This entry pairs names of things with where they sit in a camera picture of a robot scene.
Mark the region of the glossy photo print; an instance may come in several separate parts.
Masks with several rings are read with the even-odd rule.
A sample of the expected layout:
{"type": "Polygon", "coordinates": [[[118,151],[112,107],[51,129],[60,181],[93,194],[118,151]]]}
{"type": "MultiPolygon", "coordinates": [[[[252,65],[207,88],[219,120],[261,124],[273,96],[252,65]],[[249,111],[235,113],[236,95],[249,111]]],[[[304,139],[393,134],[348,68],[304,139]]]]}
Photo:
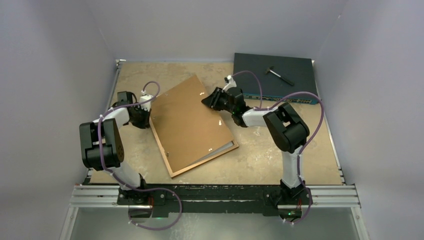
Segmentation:
{"type": "Polygon", "coordinates": [[[230,142],[224,144],[223,146],[221,146],[221,147],[219,147],[219,148],[211,151],[211,153],[212,154],[220,153],[222,151],[225,151],[225,150],[231,148],[232,146],[234,146],[234,142],[233,141],[230,141],[230,142]]]}

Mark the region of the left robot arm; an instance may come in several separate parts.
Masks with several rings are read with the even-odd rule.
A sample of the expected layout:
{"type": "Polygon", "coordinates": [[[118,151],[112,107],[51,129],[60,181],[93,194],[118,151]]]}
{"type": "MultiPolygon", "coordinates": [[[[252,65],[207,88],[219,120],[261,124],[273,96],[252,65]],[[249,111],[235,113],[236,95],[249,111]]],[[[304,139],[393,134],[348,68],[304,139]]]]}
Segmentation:
{"type": "Polygon", "coordinates": [[[145,91],[139,100],[129,91],[117,94],[117,101],[99,118],[80,124],[81,158],[84,166],[113,177],[125,197],[138,205],[146,203],[149,191],[146,181],[125,162],[120,128],[128,124],[139,129],[150,127],[154,96],[145,91]]]}

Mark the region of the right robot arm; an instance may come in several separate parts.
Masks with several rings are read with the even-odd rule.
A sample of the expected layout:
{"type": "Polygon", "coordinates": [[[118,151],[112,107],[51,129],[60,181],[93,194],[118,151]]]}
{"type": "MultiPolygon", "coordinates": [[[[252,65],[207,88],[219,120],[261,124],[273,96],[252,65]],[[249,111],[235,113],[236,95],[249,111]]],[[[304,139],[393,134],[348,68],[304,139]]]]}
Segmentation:
{"type": "Polygon", "coordinates": [[[266,127],[274,144],[282,153],[280,196],[288,204],[300,198],[305,189],[301,150],[307,143],[310,130],[290,104],[283,103],[271,109],[256,110],[246,104],[242,89],[238,87],[228,90],[216,87],[213,93],[201,102],[215,111],[229,112],[239,127],[266,127]]]}

